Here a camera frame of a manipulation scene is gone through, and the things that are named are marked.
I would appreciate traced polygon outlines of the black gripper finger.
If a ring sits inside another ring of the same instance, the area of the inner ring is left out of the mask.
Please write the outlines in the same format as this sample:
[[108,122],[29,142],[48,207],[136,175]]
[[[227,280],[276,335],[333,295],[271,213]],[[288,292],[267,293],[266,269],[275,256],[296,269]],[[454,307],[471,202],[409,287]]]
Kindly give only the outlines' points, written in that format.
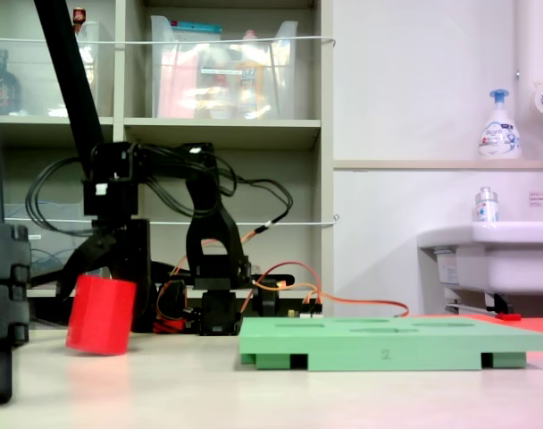
[[149,221],[128,220],[117,231],[117,274],[138,286],[149,286],[150,266]]
[[73,292],[78,277],[84,273],[104,267],[112,271],[116,244],[113,228],[101,227],[88,237],[73,251],[59,274],[56,298],[67,299]]

